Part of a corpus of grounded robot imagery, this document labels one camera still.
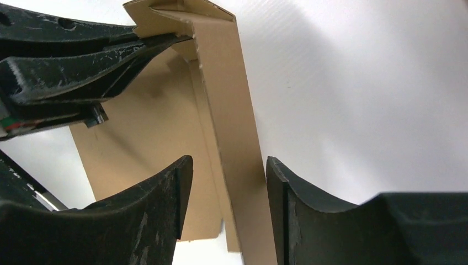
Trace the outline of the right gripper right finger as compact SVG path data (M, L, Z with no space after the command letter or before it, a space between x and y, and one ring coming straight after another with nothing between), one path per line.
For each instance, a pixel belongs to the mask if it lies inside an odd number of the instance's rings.
M466 264L467 194L380 193L356 205L268 157L278 264Z

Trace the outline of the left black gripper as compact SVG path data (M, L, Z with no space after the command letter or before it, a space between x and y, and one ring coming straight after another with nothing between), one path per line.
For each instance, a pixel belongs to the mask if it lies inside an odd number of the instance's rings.
M8 57L1 61L1 94L17 105L105 102L121 94L154 57L185 40L189 37L175 34L138 40L132 26L1 4L1 58ZM1 141L79 123L91 128L108 119L101 104L54 118L7 117L1 120Z

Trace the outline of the brown cardboard box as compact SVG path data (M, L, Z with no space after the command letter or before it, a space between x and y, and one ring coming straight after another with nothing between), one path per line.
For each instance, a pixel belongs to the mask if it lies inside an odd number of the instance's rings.
M182 240L218 237L244 264L276 264L264 166L235 16L210 1L124 4L140 37L188 36L155 57L109 120L71 134L96 199L193 158Z

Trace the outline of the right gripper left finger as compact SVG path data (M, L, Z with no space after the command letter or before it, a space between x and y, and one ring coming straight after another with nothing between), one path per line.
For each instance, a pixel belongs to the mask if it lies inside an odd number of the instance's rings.
M2 264L171 264L182 236L193 159L84 209L1 200Z

